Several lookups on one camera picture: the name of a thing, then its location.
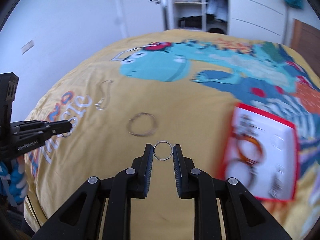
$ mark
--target brown wooden panel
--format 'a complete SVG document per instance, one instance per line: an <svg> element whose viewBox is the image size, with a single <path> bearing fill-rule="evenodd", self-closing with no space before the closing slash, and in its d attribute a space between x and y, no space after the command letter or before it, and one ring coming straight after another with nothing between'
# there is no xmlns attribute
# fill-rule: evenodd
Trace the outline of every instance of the brown wooden panel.
<svg viewBox="0 0 320 240"><path fill-rule="evenodd" d="M295 19L290 47L320 76L320 30Z"/></svg>

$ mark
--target wall socket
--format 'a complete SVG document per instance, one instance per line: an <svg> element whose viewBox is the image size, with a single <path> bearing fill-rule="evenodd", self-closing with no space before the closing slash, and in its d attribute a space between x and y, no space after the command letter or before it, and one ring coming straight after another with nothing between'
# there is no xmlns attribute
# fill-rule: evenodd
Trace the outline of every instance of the wall socket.
<svg viewBox="0 0 320 240"><path fill-rule="evenodd" d="M33 42L33 40L29 41L26 45L24 45L21 48L22 51L22 55L25 54L29 49L31 49L33 46L35 45L35 43Z"/></svg>

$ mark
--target silver screw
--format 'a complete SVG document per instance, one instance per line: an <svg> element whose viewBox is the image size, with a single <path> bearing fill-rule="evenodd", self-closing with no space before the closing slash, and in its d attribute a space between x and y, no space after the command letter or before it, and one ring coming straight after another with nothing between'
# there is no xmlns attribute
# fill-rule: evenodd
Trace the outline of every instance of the silver screw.
<svg viewBox="0 0 320 240"><path fill-rule="evenodd" d="M89 182L90 184L95 184L95 183L97 183L97 181L98 181L98 178L97 178L97 177L90 177L90 178L88 179L88 182Z"/></svg>
<svg viewBox="0 0 320 240"><path fill-rule="evenodd" d="M194 174L194 175L199 175L200 172L201 172L201 170L199 170L198 168L193 168L193 169L191 170L191 173Z"/></svg>
<svg viewBox="0 0 320 240"><path fill-rule="evenodd" d="M125 170L126 174L132 175L136 172L136 170L134 168L128 168Z"/></svg>
<svg viewBox="0 0 320 240"><path fill-rule="evenodd" d="M230 179L228 179L228 182L231 185L237 185L238 184L238 180L236 178L230 178Z"/></svg>

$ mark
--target red and white box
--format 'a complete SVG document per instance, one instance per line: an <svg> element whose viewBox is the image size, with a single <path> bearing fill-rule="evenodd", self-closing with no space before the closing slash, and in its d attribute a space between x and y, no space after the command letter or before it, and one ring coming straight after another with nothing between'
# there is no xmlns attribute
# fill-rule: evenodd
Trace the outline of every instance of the red and white box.
<svg viewBox="0 0 320 240"><path fill-rule="evenodd" d="M257 199L293 200L298 179L295 125L279 116L236 105L218 178L237 178Z"/></svg>

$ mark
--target door handle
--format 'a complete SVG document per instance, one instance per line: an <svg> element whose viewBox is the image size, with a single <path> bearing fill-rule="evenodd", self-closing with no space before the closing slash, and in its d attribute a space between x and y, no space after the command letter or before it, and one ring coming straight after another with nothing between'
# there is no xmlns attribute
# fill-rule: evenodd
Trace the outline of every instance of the door handle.
<svg viewBox="0 0 320 240"><path fill-rule="evenodd" d="M159 4L160 0L149 0L148 2L155 2L156 4Z"/></svg>

